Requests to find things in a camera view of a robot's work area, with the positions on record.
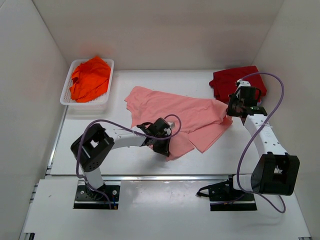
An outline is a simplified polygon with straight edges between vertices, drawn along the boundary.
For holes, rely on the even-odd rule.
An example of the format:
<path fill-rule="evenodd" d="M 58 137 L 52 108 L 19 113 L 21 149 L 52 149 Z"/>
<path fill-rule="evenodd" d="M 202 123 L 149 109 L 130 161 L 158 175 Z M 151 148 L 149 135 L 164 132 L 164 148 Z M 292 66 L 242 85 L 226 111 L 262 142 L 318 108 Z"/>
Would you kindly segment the pink polo shirt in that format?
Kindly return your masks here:
<path fill-rule="evenodd" d="M 167 161 L 175 160 L 197 149 L 207 151 L 232 125 L 228 106 L 218 100 L 194 98 L 136 86 L 125 98 L 132 126 L 167 118 L 175 127 L 169 143 Z"/>

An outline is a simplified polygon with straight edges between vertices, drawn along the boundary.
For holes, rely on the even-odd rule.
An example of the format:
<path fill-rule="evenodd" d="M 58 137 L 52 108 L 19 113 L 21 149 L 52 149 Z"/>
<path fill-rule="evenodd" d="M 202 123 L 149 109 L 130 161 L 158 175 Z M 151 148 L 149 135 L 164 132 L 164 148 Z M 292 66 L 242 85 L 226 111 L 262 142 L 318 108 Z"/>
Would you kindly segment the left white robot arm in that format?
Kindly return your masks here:
<path fill-rule="evenodd" d="M 99 199 L 104 195 L 105 187 L 100 165 L 110 151 L 147 146 L 155 153 L 170 156 L 169 145 L 175 127 L 173 122 L 167 122 L 160 117 L 154 123 L 144 122 L 133 128 L 117 126 L 118 129 L 106 129 L 98 121 L 94 121 L 70 146 L 76 159 L 76 174 L 79 176 L 79 170 L 82 171 L 86 191 L 93 199 Z"/>

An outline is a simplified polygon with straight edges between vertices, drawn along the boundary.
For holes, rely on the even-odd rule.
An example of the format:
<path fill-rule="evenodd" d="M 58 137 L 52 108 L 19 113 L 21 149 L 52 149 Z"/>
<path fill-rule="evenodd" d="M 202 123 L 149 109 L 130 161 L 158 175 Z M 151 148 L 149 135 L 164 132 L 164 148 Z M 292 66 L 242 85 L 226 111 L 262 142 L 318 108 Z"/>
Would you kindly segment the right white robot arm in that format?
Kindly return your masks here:
<path fill-rule="evenodd" d="M 235 93 L 230 95 L 227 115 L 241 119 L 259 159 L 251 174 L 238 171 L 233 182 L 224 187 L 224 195 L 229 200 L 236 200 L 242 192 L 280 196 L 290 196 L 294 192 L 300 161 L 278 141 L 269 124 L 269 115 L 257 105 L 256 92 L 256 87 L 241 81 Z"/>

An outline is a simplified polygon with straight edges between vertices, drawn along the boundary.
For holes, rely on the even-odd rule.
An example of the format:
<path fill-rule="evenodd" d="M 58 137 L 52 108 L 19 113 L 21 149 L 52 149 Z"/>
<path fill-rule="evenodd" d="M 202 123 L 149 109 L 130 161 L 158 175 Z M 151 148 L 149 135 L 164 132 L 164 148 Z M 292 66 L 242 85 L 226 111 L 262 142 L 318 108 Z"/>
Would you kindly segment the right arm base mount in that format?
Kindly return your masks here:
<path fill-rule="evenodd" d="M 201 187 L 196 196 L 209 198 L 211 212 L 256 211 L 254 195 L 235 189 L 233 177 L 229 175 L 225 181 Z"/>

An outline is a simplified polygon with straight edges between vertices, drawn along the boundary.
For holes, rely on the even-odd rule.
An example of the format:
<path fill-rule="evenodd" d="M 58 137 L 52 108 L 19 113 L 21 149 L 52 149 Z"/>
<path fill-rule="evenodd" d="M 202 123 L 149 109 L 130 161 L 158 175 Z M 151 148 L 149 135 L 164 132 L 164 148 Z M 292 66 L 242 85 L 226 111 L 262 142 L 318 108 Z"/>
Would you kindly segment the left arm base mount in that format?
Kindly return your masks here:
<path fill-rule="evenodd" d="M 79 180 L 75 192 L 73 208 L 80 210 L 117 210 L 119 208 L 121 183 L 105 181 L 99 193 L 90 189 L 83 180 Z"/>

